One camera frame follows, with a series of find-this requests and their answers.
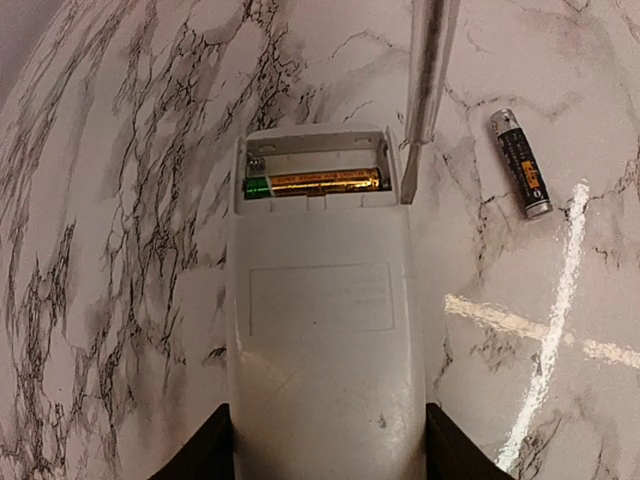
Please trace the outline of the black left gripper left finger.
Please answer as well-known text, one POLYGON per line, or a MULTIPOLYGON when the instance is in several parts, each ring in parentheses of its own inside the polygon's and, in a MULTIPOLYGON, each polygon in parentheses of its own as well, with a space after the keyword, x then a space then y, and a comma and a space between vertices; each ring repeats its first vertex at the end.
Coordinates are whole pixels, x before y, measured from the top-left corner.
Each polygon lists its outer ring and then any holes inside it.
POLYGON ((234 480, 233 429, 228 403, 219 405, 150 480, 234 480))

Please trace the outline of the black silver AAA battery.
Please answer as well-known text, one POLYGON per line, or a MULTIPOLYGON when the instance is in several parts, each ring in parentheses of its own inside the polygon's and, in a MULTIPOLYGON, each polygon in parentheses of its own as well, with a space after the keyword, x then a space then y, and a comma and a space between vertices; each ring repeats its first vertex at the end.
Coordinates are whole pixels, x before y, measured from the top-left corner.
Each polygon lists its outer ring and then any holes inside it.
POLYGON ((525 216, 534 219, 553 210, 546 184, 534 152, 514 112, 501 109, 490 117, 497 141, 523 206, 525 216))

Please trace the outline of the white remote control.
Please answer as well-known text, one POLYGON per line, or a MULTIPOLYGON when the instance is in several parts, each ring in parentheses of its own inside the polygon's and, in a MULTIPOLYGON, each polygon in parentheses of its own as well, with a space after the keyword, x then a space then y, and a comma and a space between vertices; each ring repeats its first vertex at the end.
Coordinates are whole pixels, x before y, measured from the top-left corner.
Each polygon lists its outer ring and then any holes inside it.
POLYGON ((231 164, 227 359, 239 479, 423 479, 425 361, 392 132, 296 125, 231 164), (244 198, 247 178, 378 168, 384 191, 244 198))

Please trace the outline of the gold green AAA battery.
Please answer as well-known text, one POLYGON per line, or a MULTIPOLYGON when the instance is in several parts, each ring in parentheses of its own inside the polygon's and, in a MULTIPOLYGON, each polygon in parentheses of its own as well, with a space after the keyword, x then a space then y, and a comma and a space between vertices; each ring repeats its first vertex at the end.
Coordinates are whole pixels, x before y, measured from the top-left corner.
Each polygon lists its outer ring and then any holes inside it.
POLYGON ((363 168, 252 177, 243 187, 246 200, 257 200, 384 191, 388 184, 378 168, 363 168))

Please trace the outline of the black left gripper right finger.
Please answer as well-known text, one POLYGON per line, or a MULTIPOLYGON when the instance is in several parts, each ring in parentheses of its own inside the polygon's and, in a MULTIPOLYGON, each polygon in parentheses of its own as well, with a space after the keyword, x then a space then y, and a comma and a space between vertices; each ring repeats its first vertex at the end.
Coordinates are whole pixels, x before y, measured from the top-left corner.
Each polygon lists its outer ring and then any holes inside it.
POLYGON ((510 480, 435 403, 426 404, 427 479, 510 480))

